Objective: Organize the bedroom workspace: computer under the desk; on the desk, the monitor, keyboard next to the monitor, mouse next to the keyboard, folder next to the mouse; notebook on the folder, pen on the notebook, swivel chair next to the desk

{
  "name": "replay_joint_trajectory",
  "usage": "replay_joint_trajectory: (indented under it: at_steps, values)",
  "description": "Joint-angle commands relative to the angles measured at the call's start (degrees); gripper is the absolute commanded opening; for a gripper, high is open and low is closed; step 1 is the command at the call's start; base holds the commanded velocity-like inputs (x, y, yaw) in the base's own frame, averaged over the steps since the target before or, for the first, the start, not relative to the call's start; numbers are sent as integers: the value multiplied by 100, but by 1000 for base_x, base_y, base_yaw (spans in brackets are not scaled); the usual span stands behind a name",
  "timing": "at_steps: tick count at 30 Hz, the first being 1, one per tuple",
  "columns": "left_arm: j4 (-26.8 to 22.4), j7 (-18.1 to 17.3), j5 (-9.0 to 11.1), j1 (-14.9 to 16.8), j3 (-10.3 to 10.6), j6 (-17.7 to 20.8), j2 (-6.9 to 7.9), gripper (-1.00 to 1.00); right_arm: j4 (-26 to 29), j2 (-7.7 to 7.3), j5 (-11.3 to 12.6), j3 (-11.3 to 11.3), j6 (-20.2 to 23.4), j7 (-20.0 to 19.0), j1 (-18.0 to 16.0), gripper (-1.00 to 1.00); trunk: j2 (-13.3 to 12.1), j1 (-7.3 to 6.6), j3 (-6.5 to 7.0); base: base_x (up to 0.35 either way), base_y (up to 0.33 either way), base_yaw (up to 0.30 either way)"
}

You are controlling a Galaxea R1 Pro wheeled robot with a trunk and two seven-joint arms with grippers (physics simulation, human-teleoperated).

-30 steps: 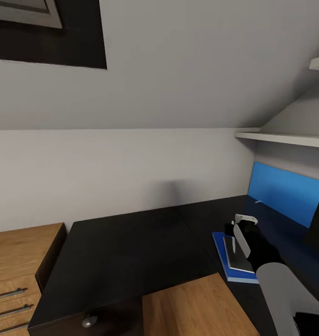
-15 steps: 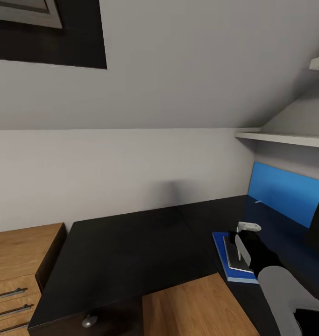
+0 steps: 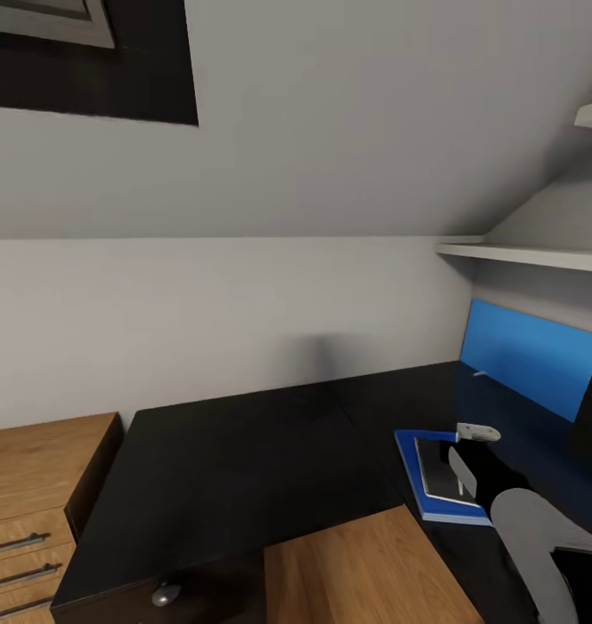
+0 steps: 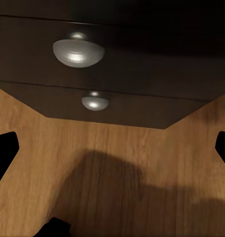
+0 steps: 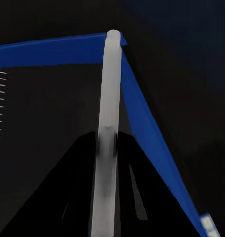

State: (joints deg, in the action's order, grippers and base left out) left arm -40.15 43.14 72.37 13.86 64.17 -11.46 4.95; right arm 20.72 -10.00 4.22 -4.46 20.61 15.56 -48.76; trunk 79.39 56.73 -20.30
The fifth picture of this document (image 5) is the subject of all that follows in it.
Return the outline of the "folder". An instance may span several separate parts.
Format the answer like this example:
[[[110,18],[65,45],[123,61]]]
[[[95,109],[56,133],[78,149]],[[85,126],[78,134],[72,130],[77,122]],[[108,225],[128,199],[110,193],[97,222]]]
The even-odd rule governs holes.
[[[0,68],[99,63],[106,36],[107,32],[102,32],[1,45]],[[200,237],[221,237],[122,32],[120,47],[121,86],[132,137]]]

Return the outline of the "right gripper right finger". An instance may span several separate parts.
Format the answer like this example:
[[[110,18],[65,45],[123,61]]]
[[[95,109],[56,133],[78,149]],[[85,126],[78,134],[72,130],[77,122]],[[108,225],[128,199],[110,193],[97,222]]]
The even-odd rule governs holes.
[[[131,165],[149,220],[137,217]],[[200,237],[134,137],[118,132],[121,237]]]

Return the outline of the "notebook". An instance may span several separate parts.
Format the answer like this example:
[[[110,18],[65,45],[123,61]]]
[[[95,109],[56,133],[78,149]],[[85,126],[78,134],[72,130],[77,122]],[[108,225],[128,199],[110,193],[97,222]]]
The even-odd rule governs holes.
[[[75,141],[95,132],[91,237],[103,63],[0,69],[0,234]],[[131,134],[120,87],[118,132]],[[130,168],[137,217],[149,220]],[[114,234],[121,237],[118,160]]]

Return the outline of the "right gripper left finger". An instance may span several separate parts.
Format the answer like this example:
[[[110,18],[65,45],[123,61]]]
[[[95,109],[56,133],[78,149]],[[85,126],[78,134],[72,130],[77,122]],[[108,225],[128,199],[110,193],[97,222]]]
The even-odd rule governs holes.
[[[88,237],[95,132],[79,137],[0,237]]]

